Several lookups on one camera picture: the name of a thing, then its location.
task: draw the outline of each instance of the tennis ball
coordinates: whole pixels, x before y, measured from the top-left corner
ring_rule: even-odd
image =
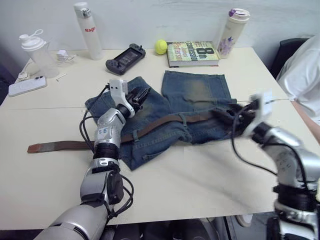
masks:
[[[157,54],[162,55],[166,53],[168,45],[165,40],[159,39],[158,41],[156,41],[154,48]]]

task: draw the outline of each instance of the floral water bottle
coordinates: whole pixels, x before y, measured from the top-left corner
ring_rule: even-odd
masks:
[[[241,8],[233,8],[229,11],[228,21],[225,24],[222,37],[219,41],[218,52],[220,58],[226,59],[234,48],[242,30],[250,18],[250,13]]]

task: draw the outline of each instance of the denim fabric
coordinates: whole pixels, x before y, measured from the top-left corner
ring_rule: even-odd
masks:
[[[128,82],[128,91],[135,87],[149,87],[141,78]],[[201,75],[166,71],[162,83],[162,95],[151,89],[143,103],[143,110],[127,120],[121,135],[132,134],[146,125],[166,115],[198,115],[210,110],[226,111],[231,99],[223,75]],[[104,93],[93,105],[96,98],[86,101],[85,105],[94,116],[101,116],[115,103],[110,92]],[[229,138],[231,129],[212,118],[208,121],[187,123],[169,122],[133,142],[122,143],[119,157],[134,170],[167,150],[178,140],[191,144],[203,144],[212,140]]]

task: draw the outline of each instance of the book cover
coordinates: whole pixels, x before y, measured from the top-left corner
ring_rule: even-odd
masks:
[[[170,67],[214,66],[219,61],[219,56],[209,41],[169,43],[167,56]]]

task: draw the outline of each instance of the black chair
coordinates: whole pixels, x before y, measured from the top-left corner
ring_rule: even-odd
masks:
[[[298,50],[298,48],[307,41],[308,38],[291,38],[280,42],[279,50],[269,69],[270,73],[277,78],[286,61]]]

